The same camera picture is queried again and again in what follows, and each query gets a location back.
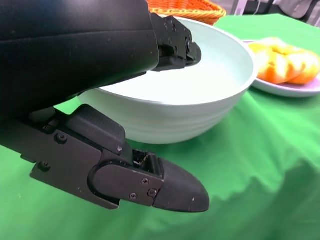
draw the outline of plate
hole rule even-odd
[[[244,40],[244,43],[253,43],[253,40]],[[269,94],[278,95],[289,98],[306,98],[320,94],[320,74],[310,83],[305,85],[295,84],[273,84],[261,79],[256,79],[252,87],[264,91]]]

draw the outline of ceramic bowl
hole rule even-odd
[[[258,74],[241,40],[216,27],[178,18],[202,51],[201,62],[83,93],[79,98],[121,124],[126,137],[146,144],[195,138],[218,124]]]

